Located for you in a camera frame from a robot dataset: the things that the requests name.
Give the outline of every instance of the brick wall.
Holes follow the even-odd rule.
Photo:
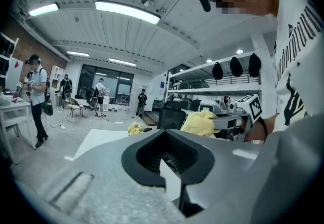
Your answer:
[[[13,17],[8,15],[0,31],[13,41],[19,38],[13,57],[25,61],[30,55],[38,54],[41,58],[40,64],[46,70],[48,77],[53,65],[65,69],[66,63],[63,58],[57,56],[43,44],[34,39]],[[20,80],[23,80],[28,73],[28,68],[24,64],[21,70]]]

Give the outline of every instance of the hand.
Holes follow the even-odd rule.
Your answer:
[[[244,131],[246,130],[246,124],[247,124],[247,120],[246,118],[243,118],[240,128],[242,128]],[[261,141],[265,140],[265,131],[262,124],[259,122],[259,120],[257,120],[254,123],[252,130],[247,134],[247,138],[245,141],[248,142],[252,140],[261,140]]]

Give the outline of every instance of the gray floor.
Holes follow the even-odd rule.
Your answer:
[[[45,125],[45,122],[47,124],[49,138],[38,149],[34,150],[24,139],[16,137],[14,130],[9,131],[10,144],[19,159],[18,165],[13,164],[11,166],[13,175],[36,192],[59,169],[71,163],[64,159],[64,157],[74,157],[91,129],[127,131],[127,127],[134,121],[141,122],[146,127],[141,119],[137,117],[132,119],[133,115],[122,111],[105,112],[107,115],[105,118],[109,119],[107,122],[95,117],[94,111],[84,111],[83,118],[75,111],[73,119],[71,119],[68,110],[63,110],[59,107],[54,107],[53,109],[54,114],[52,116],[46,116],[46,118],[42,119],[43,125]],[[70,123],[66,120],[67,114],[68,120],[75,121],[75,123]],[[126,119],[122,121],[122,124],[111,122],[122,119]],[[63,125],[66,129],[57,127],[59,125]],[[36,127],[33,121],[29,122],[29,127],[33,141],[36,143]],[[23,134],[27,133],[26,123],[19,124],[19,128]]]

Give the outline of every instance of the man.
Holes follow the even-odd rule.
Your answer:
[[[138,113],[138,106],[137,106],[137,110],[136,110],[136,116],[139,116],[140,118],[142,118],[143,116],[143,112],[144,112],[144,106],[146,105],[146,94],[145,94],[145,89],[142,89],[142,92],[138,95],[137,97],[138,99],[138,106],[143,106],[143,111],[142,113]]]
[[[264,119],[268,133],[284,130],[307,115],[303,101],[291,81],[293,69],[313,50],[320,48],[323,22],[311,0],[212,0],[225,12],[237,8],[240,13],[277,18],[276,67],[277,113]],[[265,140],[266,132],[257,121],[247,141]]]
[[[43,143],[43,139],[47,139],[48,135],[43,127],[41,115],[43,110],[43,103],[45,101],[45,89],[47,81],[47,73],[41,66],[41,59],[38,55],[34,54],[25,61],[28,64],[31,72],[29,75],[30,83],[30,101],[31,101],[31,113],[37,129],[37,143],[36,148],[40,147]]]
[[[64,105],[65,105],[65,91],[69,91],[70,95],[71,95],[71,92],[72,92],[72,81],[71,81],[71,79],[69,79],[67,74],[65,74],[64,79],[61,81],[59,92],[61,91],[62,86],[63,86],[62,100],[64,101],[63,105],[62,105],[62,108],[64,108]]]
[[[105,117],[106,115],[105,114],[103,114],[102,112],[103,112],[103,96],[104,96],[104,94],[105,94],[105,87],[103,86],[103,84],[102,84],[102,82],[103,82],[103,78],[100,78],[99,79],[99,83],[97,83],[96,85],[95,85],[95,87],[94,87],[94,94],[93,94],[93,96],[95,97],[95,96],[97,96],[98,97],[98,103],[99,103],[99,105],[100,105],[100,112],[101,112],[101,117]],[[97,106],[95,107],[95,116],[96,117],[99,117],[99,115],[98,115],[98,113],[97,113]]]

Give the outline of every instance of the fluorescent light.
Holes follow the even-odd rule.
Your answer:
[[[127,65],[131,65],[131,66],[136,66],[136,64],[129,63],[129,62],[125,62],[125,61],[121,61],[121,60],[117,60],[117,59],[113,59],[113,58],[110,58],[109,61],[116,62],[116,63],[127,64]]]
[[[130,81],[131,79],[128,79],[128,78],[123,78],[123,77],[117,77],[119,79],[123,79],[123,80],[127,80],[127,81]]]
[[[158,22],[160,21],[160,16],[157,14],[154,14],[150,11],[146,11],[138,7],[123,4],[123,3],[98,0],[96,1],[96,9],[98,11],[109,11],[109,12],[116,12],[116,13],[128,15],[141,20],[145,20],[154,25],[157,25]]]
[[[70,55],[79,55],[79,56],[90,56],[88,53],[80,53],[80,52],[74,52],[74,51],[67,51]]]
[[[59,10],[59,7],[57,6],[57,4],[53,3],[50,5],[43,6],[38,9],[29,11],[28,13],[30,16],[37,16],[37,15],[40,15],[43,13],[47,13],[47,12],[51,12],[51,11],[58,11],[58,10]]]

